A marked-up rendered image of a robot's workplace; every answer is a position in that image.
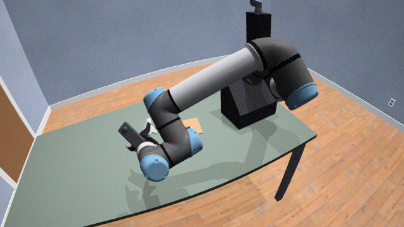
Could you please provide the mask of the beige flat mat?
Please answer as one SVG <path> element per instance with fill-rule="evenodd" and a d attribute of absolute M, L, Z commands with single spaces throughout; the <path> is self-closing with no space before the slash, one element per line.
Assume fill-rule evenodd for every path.
<path fill-rule="evenodd" d="M 198 134 L 202 134 L 203 131 L 201 129 L 201 126 L 198 122 L 198 118 L 193 118 L 193 119 L 187 119 L 187 120 L 182 120 L 182 123 L 184 125 L 189 124 L 190 128 L 193 128 Z"/>

